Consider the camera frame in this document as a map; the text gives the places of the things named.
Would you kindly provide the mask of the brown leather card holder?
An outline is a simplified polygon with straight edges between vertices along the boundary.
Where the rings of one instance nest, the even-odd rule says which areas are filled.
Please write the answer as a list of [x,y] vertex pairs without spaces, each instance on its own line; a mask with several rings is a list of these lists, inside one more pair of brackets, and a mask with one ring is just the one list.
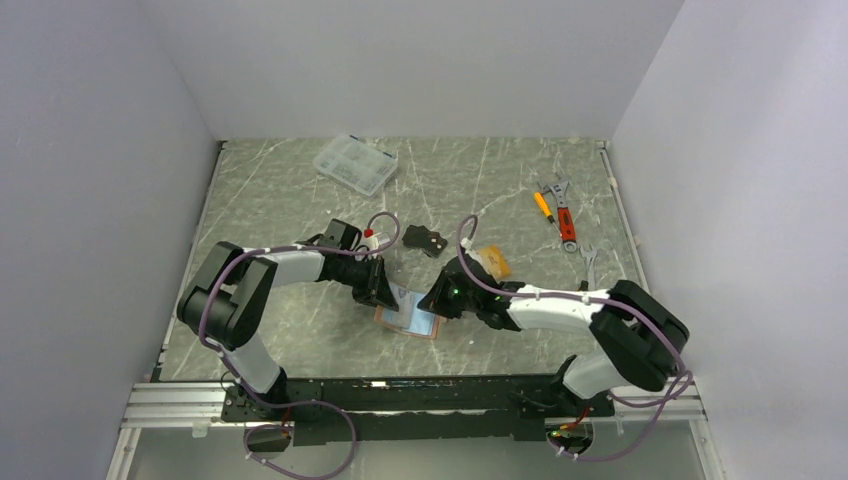
[[446,323],[446,319],[418,308],[418,303],[424,299],[425,294],[392,282],[389,286],[399,305],[399,310],[378,307],[374,317],[375,322],[399,334],[435,339],[438,336],[439,327]]

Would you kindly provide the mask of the white credit card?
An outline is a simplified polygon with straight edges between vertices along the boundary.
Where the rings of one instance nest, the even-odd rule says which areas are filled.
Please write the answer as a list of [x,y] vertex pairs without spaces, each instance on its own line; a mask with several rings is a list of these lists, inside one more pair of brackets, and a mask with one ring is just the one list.
[[395,283],[390,284],[390,289],[398,304],[398,309],[385,310],[382,314],[382,319],[391,327],[406,330],[412,325],[414,312],[416,311],[421,294]]

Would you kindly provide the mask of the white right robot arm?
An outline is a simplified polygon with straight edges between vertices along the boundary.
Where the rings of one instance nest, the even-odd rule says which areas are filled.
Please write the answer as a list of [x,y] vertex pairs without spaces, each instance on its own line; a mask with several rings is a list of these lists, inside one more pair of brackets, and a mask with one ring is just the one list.
[[638,284],[607,290],[550,290],[498,281],[468,253],[448,262],[419,309],[448,319],[466,313],[495,330],[585,333],[595,351],[565,360],[551,388],[557,411],[574,415],[589,399],[621,386],[659,392],[678,372],[688,327]]

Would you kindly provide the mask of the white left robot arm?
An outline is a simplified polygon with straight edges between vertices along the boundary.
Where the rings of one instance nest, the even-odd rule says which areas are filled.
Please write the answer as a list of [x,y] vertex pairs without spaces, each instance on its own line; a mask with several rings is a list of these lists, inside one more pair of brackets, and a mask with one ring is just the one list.
[[355,302],[396,311],[398,301],[381,256],[390,246],[372,228],[333,219],[324,232],[290,246],[243,248],[217,243],[184,289],[177,319],[213,350],[249,392],[248,407],[264,420],[279,417],[289,400],[287,375],[258,328],[272,289],[336,282]]

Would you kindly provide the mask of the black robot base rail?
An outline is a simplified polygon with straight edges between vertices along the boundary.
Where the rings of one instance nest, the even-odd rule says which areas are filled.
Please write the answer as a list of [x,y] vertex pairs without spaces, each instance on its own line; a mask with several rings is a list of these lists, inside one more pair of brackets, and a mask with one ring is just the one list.
[[271,423],[286,419],[297,446],[328,442],[508,437],[542,441],[557,420],[614,415],[612,401],[598,394],[583,401],[556,397],[553,377],[485,375],[460,377],[291,378],[287,409],[274,410],[236,385],[227,388],[225,423]]

